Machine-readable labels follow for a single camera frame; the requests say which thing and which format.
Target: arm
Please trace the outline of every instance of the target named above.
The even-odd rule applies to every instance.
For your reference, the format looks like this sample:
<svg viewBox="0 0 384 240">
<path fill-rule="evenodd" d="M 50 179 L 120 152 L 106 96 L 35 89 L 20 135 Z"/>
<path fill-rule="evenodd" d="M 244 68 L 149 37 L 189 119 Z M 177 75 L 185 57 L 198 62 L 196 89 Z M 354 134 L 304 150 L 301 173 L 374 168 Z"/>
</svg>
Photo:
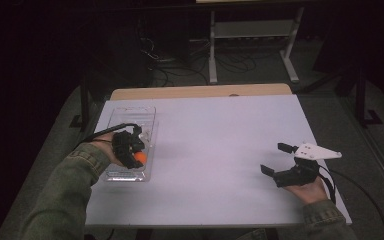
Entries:
<svg viewBox="0 0 384 240">
<path fill-rule="evenodd" d="M 285 189 L 304 203 L 304 222 L 309 239 L 357 239 L 353 230 L 346 225 L 345 217 L 328 199 L 320 177 L 317 177 L 313 183 L 304 186 L 288 186 Z"/>
<path fill-rule="evenodd" d="M 112 134 L 100 138 L 110 140 Z M 77 147 L 52 172 L 21 229 L 21 239 L 83 239 L 91 186 L 113 161 L 117 163 L 108 143 Z"/>
</svg>

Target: gray floor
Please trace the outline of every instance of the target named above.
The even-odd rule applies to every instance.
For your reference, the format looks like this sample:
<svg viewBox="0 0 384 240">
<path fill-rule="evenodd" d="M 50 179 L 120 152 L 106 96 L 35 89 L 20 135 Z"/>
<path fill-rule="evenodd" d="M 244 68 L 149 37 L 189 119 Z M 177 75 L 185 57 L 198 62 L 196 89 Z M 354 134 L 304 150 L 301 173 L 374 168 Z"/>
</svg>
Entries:
<svg viewBox="0 0 384 240">
<path fill-rule="evenodd" d="M 323 73 L 312 71 L 314 61 L 322 46 L 321 41 L 299 41 L 295 45 L 291 60 L 301 79 L 299 84 L 292 84 L 288 80 L 288 75 L 277 54 L 279 43 L 265 42 L 260 45 L 265 47 L 258 48 L 258 53 L 255 53 L 256 49 L 241 45 L 243 52 L 254 52 L 252 57 L 255 66 L 249 55 L 232 55 L 234 58 L 232 56 L 227 58 L 225 54 L 220 54 L 217 65 L 219 84 L 278 82 L 288 83 L 291 89 L 297 90 L 324 76 Z M 223 68 L 221 61 L 235 67 L 224 64 L 225 68 Z M 159 67 L 177 65 L 171 63 L 159 65 Z M 185 69 L 165 68 L 165 71 L 171 72 L 167 74 L 169 81 L 166 81 L 163 72 L 154 70 L 155 77 L 160 80 L 155 80 L 153 86 L 159 87 L 164 83 L 167 87 L 204 85 L 204 78 L 208 78 L 205 58 L 199 58 L 190 67 L 198 70 L 202 75 Z M 353 117 L 353 95 L 339 98 L 333 93 L 336 81 L 333 80 L 323 85 L 311 94 L 299 95 L 300 103 L 318 144 L 341 151 L 343 154 L 342 159 L 327 161 L 329 168 L 358 182 L 370 193 L 384 214 L 384 96 L 379 89 L 368 84 L 367 108 L 375 110 L 383 124 L 370 125 L 364 129 Z M 99 113 L 99 106 L 95 106 L 94 109 L 96 111 L 92 111 L 93 113 Z M 69 128 L 72 118 L 78 114 L 80 114 L 80 97 L 79 90 L 76 89 L 61 109 L 25 184 L 2 225 L 0 239 L 14 239 L 53 168 L 83 137 L 84 134 L 80 133 L 79 129 Z M 350 212 L 353 220 L 352 228 L 357 236 L 360 239 L 384 239 L 380 217 L 368 198 L 357 187 L 340 176 L 336 176 L 336 181 Z M 278 231 L 280 239 L 306 239 L 301 227 L 281 228 Z M 111 229 L 86 229 L 86 232 L 92 233 L 98 239 L 106 239 Z M 112 239 L 134 239 L 135 233 L 135 229 L 116 229 Z"/>
</svg>

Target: hand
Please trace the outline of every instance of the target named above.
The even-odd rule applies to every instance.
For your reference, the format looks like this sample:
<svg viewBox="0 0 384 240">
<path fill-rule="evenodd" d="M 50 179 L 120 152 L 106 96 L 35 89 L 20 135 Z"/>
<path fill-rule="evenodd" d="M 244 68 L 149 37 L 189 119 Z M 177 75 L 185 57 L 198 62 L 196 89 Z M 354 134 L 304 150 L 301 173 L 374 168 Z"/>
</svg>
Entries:
<svg viewBox="0 0 384 240">
<path fill-rule="evenodd" d="M 101 135 L 99 137 L 96 137 L 94 140 L 98 140 L 98 141 L 90 142 L 90 144 L 101 149 L 101 151 L 103 151 L 105 155 L 108 156 L 111 163 L 123 166 L 123 164 L 115 157 L 112 149 L 112 139 L 114 137 L 114 134 L 115 134 L 114 132 L 110 132 L 110 133 Z"/>
<path fill-rule="evenodd" d="M 317 177 L 312 183 L 303 186 L 287 186 L 284 189 L 301 199 L 305 205 L 328 199 L 320 177 Z"/>
</svg>

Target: white tabletop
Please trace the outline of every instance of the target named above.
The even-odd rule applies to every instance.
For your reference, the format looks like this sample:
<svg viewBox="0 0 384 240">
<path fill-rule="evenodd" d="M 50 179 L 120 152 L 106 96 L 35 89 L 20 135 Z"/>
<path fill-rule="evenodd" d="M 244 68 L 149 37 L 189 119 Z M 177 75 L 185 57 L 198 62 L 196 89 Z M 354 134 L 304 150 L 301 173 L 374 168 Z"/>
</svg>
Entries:
<svg viewBox="0 0 384 240">
<path fill-rule="evenodd" d="M 295 95 L 108 101 L 96 131 L 116 107 L 156 108 L 158 132 L 149 182 L 92 187 L 86 225 L 269 227 L 303 223 L 302 204 L 261 173 L 294 165 L 277 143 L 316 144 Z M 351 219 L 337 193 L 337 206 Z"/>
</svg>

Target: clear plastic box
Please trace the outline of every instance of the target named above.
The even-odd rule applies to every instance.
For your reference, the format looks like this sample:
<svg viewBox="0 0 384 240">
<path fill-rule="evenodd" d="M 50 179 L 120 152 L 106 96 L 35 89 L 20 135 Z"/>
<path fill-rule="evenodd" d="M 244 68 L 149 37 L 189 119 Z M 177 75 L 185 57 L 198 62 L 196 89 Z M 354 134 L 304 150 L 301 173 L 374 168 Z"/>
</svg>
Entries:
<svg viewBox="0 0 384 240">
<path fill-rule="evenodd" d="M 147 155 L 145 165 L 137 169 L 127 169 L 111 163 L 101 175 L 104 181 L 113 182 L 146 182 L 151 178 L 153 153 L 155 148 L 156 130 L 155 107 L 120 107 L 111 114 L 108 128 L 121 123 L 135 123 L 142 127 L 141 140 L 145 143 L 143 153 Z M 126 127 L 119 131 L 133 132 L 133 127 Z"/>
</svg>

